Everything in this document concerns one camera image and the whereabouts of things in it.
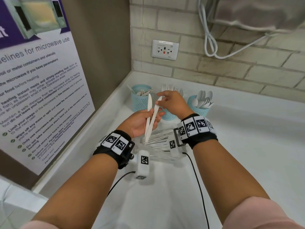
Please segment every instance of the microwave image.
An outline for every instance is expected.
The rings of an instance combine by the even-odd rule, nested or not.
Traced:
[[[67,27],[58,0],[4,0],[25,39]]]

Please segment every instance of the power cord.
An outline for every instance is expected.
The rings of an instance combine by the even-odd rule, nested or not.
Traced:
[[[186,155],[189,157],[190,161],[191,161],[191,164],[192,164],[192,167],[193,167],[193,170],[194,170],[196,179],[197,179],[197,183],[198,183],[198,186],[199,186],[199,189],[200,189],[201,198],[202,198],[202,203],[203,203],[203,208],[204,208],[204,214],[206,215],[207,224],[208,224],[208,229],[210,229],[209,220],[208,220],[207,211],[206,211],[206,206],[204,205],[203,194],[202,194],[202,190],[201,190],[201,187],[200,187],[200,184],[199,184],[199,180],[198,180],[198,177],[197,177],[197,174],[196,174],[196,171],[195,171],[194,164],[193,164],[193,162],[192,162],[192,159],[190,158],[190,156],[189,156],[187,153],[183,153],[183,154],[186,154]]]
[[[131,171],[131,172],[128,172],[128,173],[125,173],[122,177],[120,177],[120,179],[113,185],[113,187],[110,189],[109,193],[107,194],[107,197],[108,195],[110,194],[110,192],[113,190],[113,188],[116,186],[116,184],[118,184],[118,182],[123,178],[125,177],[127,174],[130,174],[130,173],[135,173],[135,171]]]
[[[218,59],[226,59],[228,57],[231,57],[239,52],[241,52],[242,50],[246,49],[247,47],[249,46],[252,46],[253,44],[263,40],[264,38],[270,36],[270,35],[273,35],[273,34],[268,34],[266,33],[263,37],[255,40],[254,42],[251,42],[250,44],[242,47],[241,49],[227,55],[227,56],[218,56],[217,55],[217,51],[218,51],[218,45],[217,45],[217,42],[215,40],[215,38],[211,35],[210,31],[209,31],[209,28],[208,28],[208,25],[207,25],[207,16],[206,16],[206,10],[204,8],[204,5],[201,3],[201,0],[198,0],[198,11],[199,11],[199,17],[200,17],[200,21],[202,23],[202,26],[203,26],[203,29],[204,29],[204,33],[205,33],[205,36],[204,36],[204,52],[205,54],[208,56],[208,57],[216,57]],[[209,41],[209,45],[211,47],[211,50],[212,50],[212,53],[209,54],[208,51],[207,51],[207,41]]]
[[[2,211],[3,211],[3,214],[4,214],[5,218],[7,219],[7,221],[9,222],[9,224],[11,225],[11,227],[12,227],[13,229],[17,229],[16,227],[14,227],[14,225],[13,225],[11,219],[9,218],[9,216],[7,216],[6,211],[5,211],[5,209],[4,209],[5,196],[6,196],[7,191],[8,191],[9,188],[11,187],[11,185],[12,185],[12,184],[10,184],[10,185],[6,188],[6,190],[4,191],[4,193],[3,193],[3,195],[2,195],[2,198],[1,198],[1,209],[2,209]]]

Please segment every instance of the poster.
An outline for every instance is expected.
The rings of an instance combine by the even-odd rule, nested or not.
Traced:
[[[0,149],[39,175],[94,112],[61,0],[0,0]]]

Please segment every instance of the knife blade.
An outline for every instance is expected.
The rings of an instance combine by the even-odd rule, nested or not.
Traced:
[[[152,96],[151,94],[148,94],[148,104],[147,104],[147,111],[149,112],[153,107],[153,101],[152,101]],[[149,123],[150,123],[150,117],[147,118],[146,120],[146,127],[145,127],[145,140],[146,140],[146,135],[147,135],[147,130],[149,128]]]
[[[153,131],[153,124],[154,124],[154,122],[155,122],[155,119],[156,119],[158,110],[159,110],[159,106],[155,104],[155,108],[154,108],[152,120],[151,120],[150,125],[149,125],[149,128],[148,128],[148,130],[147,130],[147,134],[146,134],[146,138],[145,138],[145,143],[148,142],[148,140],[149,140],[149,138],[150,138],[150,135],[152,134],[152,131]]]

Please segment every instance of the forearm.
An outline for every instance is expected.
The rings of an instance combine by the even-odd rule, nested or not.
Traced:
[[[107,154],[94,155],[48,200],[33,220],[60,229],[91,228],[118,169]]]
[[[222,224],[231,211],[248,197],[269,199],[255,178],[218,141],[199,143],[193,152]]]

